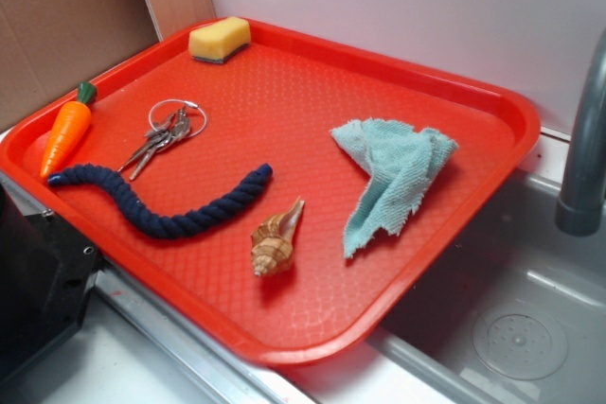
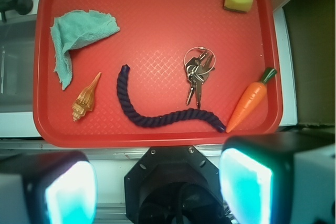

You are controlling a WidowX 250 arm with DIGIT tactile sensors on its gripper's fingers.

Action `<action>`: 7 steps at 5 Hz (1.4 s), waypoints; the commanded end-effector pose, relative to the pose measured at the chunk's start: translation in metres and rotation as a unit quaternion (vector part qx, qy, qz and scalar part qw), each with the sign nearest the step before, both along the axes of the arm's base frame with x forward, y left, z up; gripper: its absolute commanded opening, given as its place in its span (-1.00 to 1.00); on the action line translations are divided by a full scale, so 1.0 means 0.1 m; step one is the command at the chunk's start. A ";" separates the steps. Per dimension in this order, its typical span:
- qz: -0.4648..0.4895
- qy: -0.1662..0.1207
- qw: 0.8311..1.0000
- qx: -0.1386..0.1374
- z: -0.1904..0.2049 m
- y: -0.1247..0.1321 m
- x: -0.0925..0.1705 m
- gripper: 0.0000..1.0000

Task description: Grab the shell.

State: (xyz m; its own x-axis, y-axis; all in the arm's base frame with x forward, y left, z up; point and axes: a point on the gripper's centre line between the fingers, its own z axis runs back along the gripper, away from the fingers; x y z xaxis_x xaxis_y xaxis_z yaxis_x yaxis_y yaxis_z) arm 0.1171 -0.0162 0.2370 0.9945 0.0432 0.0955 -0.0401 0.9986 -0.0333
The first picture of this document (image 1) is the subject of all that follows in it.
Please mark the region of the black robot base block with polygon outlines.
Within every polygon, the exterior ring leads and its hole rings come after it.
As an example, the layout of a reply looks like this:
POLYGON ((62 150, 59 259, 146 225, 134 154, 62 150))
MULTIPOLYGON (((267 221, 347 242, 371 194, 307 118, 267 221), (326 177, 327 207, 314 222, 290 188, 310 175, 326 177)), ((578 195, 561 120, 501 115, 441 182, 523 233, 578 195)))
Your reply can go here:
POLYGON ((98 247, 59 215, 23 214, 1 190, 1 382, 77 333, 98 247))

